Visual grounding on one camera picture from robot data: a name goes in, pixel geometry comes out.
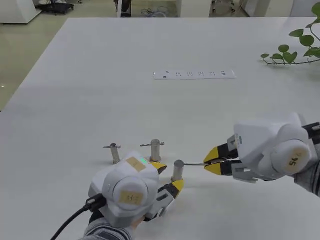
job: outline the power strip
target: power strip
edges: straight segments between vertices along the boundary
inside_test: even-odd
[[[235,79],[236,75],[232,70],[196,70],[196,71],[180,71],[180,70],[163,70],[153,73],[155,80],[187,80],[187,79]]]

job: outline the floor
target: floor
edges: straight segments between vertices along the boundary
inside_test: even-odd
[[[66,15],[41,13],[29,24],[0,24],[0,111],[22,83],[67,18],[116,17],[112,0],[82,0]],[[142,9],[157,10],[164,6],[168,17],[176,17],[175,0],[134,0],[132,16],[140,17]],[[239,7],[230,14],[227,5],[216,8],[211,17],[245,17]]]

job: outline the white tabletop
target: white tabletop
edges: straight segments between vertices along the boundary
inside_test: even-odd
[[[69,18],[0,113],[0,239],[49,239],[87,198],[92,176],[157,138],[176,159],[200,162],[265,112],[320,120],[320,65],[266,66],[264,52],[312,18]],[[232,69],[235,79],[153,80],[160,70]],[[245,183],[185,167],[185,188],[139,240],[319,238],[320,199],[290,177]],[[61,234],[81,237],[90,214]]]

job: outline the green plant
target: green plant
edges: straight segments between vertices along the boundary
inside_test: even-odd
[[[296,51],[293,53],[290,53],[289,52],[290,47],[286,44],[282,44],[278,47],[279,53],[274,53],[271,56],[269,53],[261,54],[260,57],[266,64],[282,64],[282,65],[290,64],[291,65],[291,64],[306,64],[306,63],[313,63],[313,62],[320,61],[320,47],[314,45],[315,39],[317,41],[320,41],[320,37],[317,36],[312,29],[313,25],[320,23],[320,2],[317,2],[312,7],[311,11],[316,15],[317,18],[312,23],[305,26],[305,28],[309,29],[312,35],[309,35],[309,34],[304,35],[304,29],[302,28],[294,30],[289,33],[289,36],[299,38],[300,44],[308,48],[305,54],[303,55],[304,57],[307,57],[307,61],[295,62],[298,56],[298,53]],[[309,57],[315,57],[317,59],[309,60]]]

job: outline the green leaf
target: green leaf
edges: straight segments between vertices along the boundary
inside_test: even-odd
[[[283,54],[283,58],[284,58],[284,60],[287,61],[288,64],[292,64],[293,61],[296,59],[297,55],[298,55],[298,53],[296,51],[292,54],[290,52],[285,52]]]
[[[315,39],[311,35],[303,35],[299,37],[299,41],[303,46],[310,47],[312,44],[314,44]]]
[[[271,59],[284,59],[284,58],[281,56],[281,54],[279,54],[279,53],[273,54],[270,58],[271,58]]]
[[[297,29],[297,30],[294,30],[292,32],[289,33],[289,36],[291,37],[301,37],[302,35],[304,34],[304,30],[303,29]]]
[[[264,58],[266,58],[266,57],[268,57],[268,56],[269,56],[269,54],[268,54],[268,53],[264,53],[264,54],[261,54],[261,56],[260,56],[260,57],[264,59]]]
[[[320,55],[320,47],[311,47],[308,51],[303,55],[304,57],[311,57]]]
[[[313,5],[311,12],[320,17],[320,1]]]
[[[293,61],[294,61],[294,60],[296,60],[298,53],[296,51],[294,51],[291,55],[292,55]]]
[[[280,46],[278,47],[278,50],[279,50],[280,53],[288,52],[289,46],[286,45],[286,44],[280,45]]]
[[[320,23],[320,18],[317,18],[314,20],[312,23],[309,23],[307,26],[305,26],[306,29],[309,29],[312,27],[313,24],[319,24]]]

